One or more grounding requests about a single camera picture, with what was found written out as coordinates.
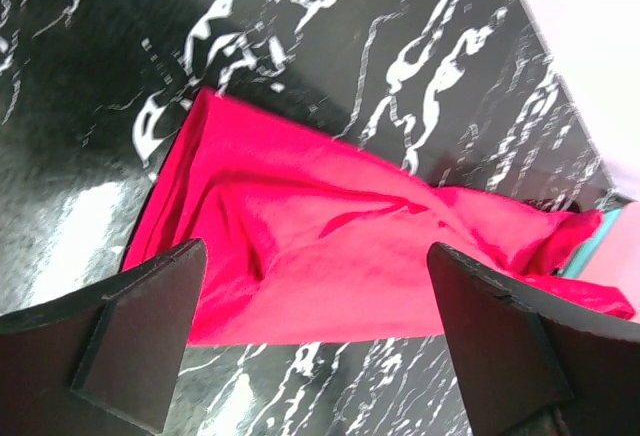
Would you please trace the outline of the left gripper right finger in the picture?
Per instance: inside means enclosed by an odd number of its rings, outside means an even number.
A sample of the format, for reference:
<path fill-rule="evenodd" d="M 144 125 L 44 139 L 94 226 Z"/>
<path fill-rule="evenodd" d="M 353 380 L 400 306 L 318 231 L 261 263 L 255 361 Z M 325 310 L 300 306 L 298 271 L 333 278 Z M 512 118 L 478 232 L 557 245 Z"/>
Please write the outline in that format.
<path fill-rule="evenodd" d="M 638 434 L 638 324 L 444 244 L 430 247 L 427 265 L 474 434 Z"/>

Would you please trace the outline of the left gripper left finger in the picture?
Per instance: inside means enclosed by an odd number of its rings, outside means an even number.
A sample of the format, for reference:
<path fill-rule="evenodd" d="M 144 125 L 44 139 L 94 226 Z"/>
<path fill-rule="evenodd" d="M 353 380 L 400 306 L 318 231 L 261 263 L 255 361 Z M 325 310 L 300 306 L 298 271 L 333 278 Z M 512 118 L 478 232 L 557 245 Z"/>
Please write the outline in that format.
<path fill-rule="evenodd" d="M 2 434 L 161 434 L 206 261 L 203 241 L 190 240 L 3 315 Z"/>

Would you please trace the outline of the crimson red t shirt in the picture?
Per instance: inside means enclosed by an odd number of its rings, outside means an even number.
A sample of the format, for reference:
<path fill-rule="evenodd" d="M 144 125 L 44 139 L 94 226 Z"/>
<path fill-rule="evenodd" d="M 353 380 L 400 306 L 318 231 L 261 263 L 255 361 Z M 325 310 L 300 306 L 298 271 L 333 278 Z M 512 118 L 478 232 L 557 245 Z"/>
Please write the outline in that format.
<path fill-rule="evenodd" d="M 426 256 L 449 245 L 584 308 L 628 320 L 613 287 L 557 275 L 601 224 L 501 195 L 432 187 L 241 101 L 198 94 L 124 259 L 191 239 L 207 264 L 192 346 L 343 343 L 443 331 Z"/>

